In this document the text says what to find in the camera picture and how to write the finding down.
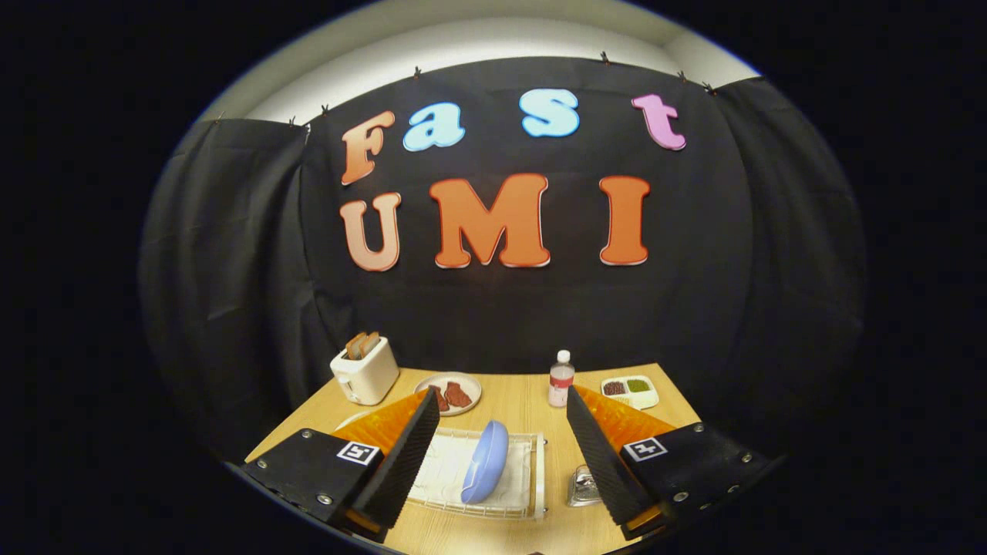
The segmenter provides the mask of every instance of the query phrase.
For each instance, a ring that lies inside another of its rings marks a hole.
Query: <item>toaster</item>
[[[377,346],[360,360],[350,359],[346,350],[342,350],[329,363],[329,368],[336,376],[342,394],[357,405],[380,403],[398,379],[398,364],[385,337],[381,337]]]

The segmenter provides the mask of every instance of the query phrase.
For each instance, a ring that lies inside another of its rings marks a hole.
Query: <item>blue bowl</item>
[[[480,436],[477,450],[463,480],[463,503],[481,503],[496,488],[507,462],[507,428],[491,420]]]

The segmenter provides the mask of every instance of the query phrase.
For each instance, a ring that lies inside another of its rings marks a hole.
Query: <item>green food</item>
[[[627,380],[627,388],[634,393],[639,391],[648,391],[650,389],[650,387],[647,386],[647,382],[642,379]]]

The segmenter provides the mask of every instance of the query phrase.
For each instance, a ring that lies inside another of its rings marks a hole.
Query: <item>bottle label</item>
[[[557,377],[555,377],[555,376],[553,376],[553,375],[550,374],[549,375],[549,384],[552,387],[558,387],[560,389],[569,389],[569,386],[572,385],[572,381],[574,379],[575,379],[575,376],[570,376],[567,379],[558,379]]]

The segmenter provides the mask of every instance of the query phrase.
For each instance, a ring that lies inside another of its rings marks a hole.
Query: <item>blue letter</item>
[[[405,148],[419,152],[432,145],[452,146],[466,135],[459,126],[459,107],[451,102],[440,102],[415,112],[408,121],[411,129],[405,133]]]
[[[528,115],[521,126],[533,137],[564,137],[579,127],[579,114],[573,110],[579,101],[566,89],[532,89],[519,104]]]

